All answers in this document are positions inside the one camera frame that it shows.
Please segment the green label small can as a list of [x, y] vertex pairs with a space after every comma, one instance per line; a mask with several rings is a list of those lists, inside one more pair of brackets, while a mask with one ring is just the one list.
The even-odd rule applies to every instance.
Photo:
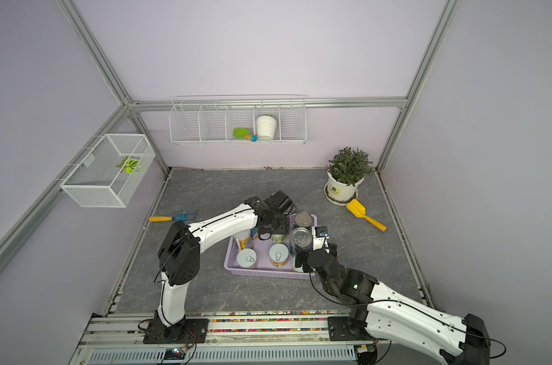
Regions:
[[274, 243], [283, 243], [283, 242], [285, 242], [287, 237], [288, 237], [287, 234], [272, 234], [271, 235], [271, 240]]

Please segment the dark purple can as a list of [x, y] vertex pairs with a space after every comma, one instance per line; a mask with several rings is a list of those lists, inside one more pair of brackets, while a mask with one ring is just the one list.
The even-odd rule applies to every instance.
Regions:
[[307, 211], [301, 211], [294, 216], [296, 228], [310, 228], [313, 224], [313, 216]]

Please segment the blue soup can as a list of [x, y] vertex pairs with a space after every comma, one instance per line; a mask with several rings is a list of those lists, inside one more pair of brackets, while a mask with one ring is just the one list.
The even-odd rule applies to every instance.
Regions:
[[290, 242], [293, 256], [313, 250], [313, 235], [307, 228], [294, 228], [290, 234]]
[[259, 238], [259, 231], [257, 228], [252, 228], [250, 230], [250, 237], [252, 237], [253, 240], [257, 240]]

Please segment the tall colourful snack tube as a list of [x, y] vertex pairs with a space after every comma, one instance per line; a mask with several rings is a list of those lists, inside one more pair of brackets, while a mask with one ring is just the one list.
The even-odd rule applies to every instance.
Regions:
[[253, 249], [253, 235], [251, 230], [244, 230], [233, 235], [234, 242], [239, 251]]

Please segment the orange label small can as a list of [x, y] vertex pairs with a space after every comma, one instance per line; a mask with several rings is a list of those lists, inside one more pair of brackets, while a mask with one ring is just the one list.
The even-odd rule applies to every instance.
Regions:
[[288, 261], [289, 255], [289, 248], [283, 243], [273, 244], [268, 251], [270, 263], [274, 267], [284, 266]]

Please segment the pink label small can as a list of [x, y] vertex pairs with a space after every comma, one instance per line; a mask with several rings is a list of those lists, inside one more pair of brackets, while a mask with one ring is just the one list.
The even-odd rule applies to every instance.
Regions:
[[241, 269], [256, 269], [258, 264], [257, 253], [254, 249], [242, 249], [236, 255], [236, 264]]

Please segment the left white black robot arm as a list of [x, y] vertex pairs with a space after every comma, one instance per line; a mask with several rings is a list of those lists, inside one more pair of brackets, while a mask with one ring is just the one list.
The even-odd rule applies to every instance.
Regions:
[[158, 250], [160, 268], [155, 281], [161, 283], [160, 302], [155, 316], [166, 328], [185, 322], [189, 282], [198, 275], [200, 256], [221, 240], [245, 230], [256, 229], [260, 236], [285, 234], [296, 205], [282, 191], [262, 200], [257, 196], [218, 216], [185, 224], [173, 223]]

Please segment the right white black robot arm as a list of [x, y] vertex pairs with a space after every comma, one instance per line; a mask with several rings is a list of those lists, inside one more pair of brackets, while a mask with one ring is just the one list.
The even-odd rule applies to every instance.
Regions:
[[396, 342], [441, 364], [488, 364], [491, 345], [484, 320], [425, 306], [357, 269], [344, 267], [331, 248], [300, 253], [302, 269], [317, 277], [321, 295], [349, 307], [348, 328], [357, 339]]

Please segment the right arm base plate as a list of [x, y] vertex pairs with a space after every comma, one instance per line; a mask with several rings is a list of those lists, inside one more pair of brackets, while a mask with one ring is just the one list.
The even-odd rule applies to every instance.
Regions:
[[366, 322], [349, 316], [330, 316], [327, 318], [327, 326], [331, 342], [374, 342], [376, 340], [367, 332]]

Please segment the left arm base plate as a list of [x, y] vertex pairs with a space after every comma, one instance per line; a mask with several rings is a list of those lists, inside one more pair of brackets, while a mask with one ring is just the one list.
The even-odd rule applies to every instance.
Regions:
[[166, 327], [158, 318], [151, 320], [145, 330], [145, 345], [202, 344], [208, 334], [207, 319], [183, 319]]

